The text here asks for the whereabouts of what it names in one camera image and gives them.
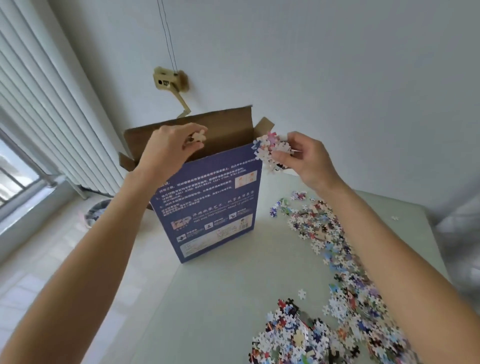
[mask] brown cardboard flap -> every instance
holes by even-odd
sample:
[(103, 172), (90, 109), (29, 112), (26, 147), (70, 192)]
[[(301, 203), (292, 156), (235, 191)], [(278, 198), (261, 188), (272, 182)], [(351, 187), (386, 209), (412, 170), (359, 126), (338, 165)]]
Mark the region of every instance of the brown cardboard flap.
[(270, 120), (268, 120), (264, 116), (253, 129), (254, 139), (258, 138), (259, 136), (267, 134), (269, 131), (273, 129), (274, 125), (275, 124), (273, 124)]
[(140, 160), (154, 130), (162, 125), (184, 125), (189, 122), (195, 122), (208, 128), (208, 132), (205, 133), (207, 137), (204, 143), (205, 147), (195, 152), (190, 160), (243, 146), (254, 139), (251, 106), (213, 111), (126, 130), (123, 136), (133, 160), (135, 162)]
[(128, 172), (133, 171), (137, 166), (137, 164), (133, 159), (127, 157), (126, 155), (120, 152), (119, 152), (119, 164), (120, 164), (120, 167), (125, 168)]

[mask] forearm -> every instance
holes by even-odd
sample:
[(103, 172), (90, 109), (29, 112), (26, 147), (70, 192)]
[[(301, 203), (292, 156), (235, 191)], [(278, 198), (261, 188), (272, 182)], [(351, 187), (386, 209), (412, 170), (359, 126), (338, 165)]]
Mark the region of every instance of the forearm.
[(2, 363), (80, 363), (115, 297), (154, 193), (133, 174), (38, 295)]
[(480, 320), (453, 286), (348, 186), (323, 194), (392, 316), (425, 363), (477, 363)]

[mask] wire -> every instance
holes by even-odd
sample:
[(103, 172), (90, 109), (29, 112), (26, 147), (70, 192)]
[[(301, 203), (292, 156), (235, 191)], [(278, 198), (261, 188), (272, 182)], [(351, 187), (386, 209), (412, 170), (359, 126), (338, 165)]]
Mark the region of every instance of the wire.
[(168, 55), (170, 56), (170, 62), (172, 62), (172, 69), (173, 69), (173, 60), (172, 60), (172, 55), (170, 54), (170, 48), (168, 47), (167, 32), (165, 31), (165, 26), (163, 25), (162, 12), (160, 11), (160, 2), (158, 0), (156, 0), (156, 3), (158, 5), (158, 13), (160, 14), (160, 19), (162, 21), (163, 33), (165, 34), (165, 41), (167, 43)]
[(165, 6), (163, 5), (163, 0), (162, 0), (162, 8), (163, 8), (163, 14), (165, 14), (165, 24), (167, 24), (168, 37), (170, 38), (170, 46), (172, 47), (173, 61), (175, 62), (175, 72), (178, 73), (179, 69), (177, 68), (177, 61), (175, 60), (175, 51), (173, 50), (172, 36), (170, 34), (170, 28), (168, 27), (167, 12), (165, 11)]

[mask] tiled floor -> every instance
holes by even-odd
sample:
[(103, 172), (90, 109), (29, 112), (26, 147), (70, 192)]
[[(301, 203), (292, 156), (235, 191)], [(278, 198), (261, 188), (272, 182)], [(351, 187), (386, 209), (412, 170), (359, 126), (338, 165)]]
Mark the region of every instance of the tiled floor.
[[(104, 197), (73, 200), (0, 267), (0, 347), (47, 280), (86, 233), (81, 213)], [(145, 212), (127, 270), (84, 364), (130, 363), (179, 266), (156, 215)]]

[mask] person's left hand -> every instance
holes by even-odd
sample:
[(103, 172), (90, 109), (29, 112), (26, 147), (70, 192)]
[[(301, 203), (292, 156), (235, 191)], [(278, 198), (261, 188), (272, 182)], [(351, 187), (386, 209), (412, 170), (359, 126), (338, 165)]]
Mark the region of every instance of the person's left hand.
[(152, 133), (134, 172), (148, 187), (157, 189), (180, 170), (188, 157), (203, 148), (202, 142), (185, 143), (189, 135), (201, 130), (207, 128), (192, 122), (161, 126)]

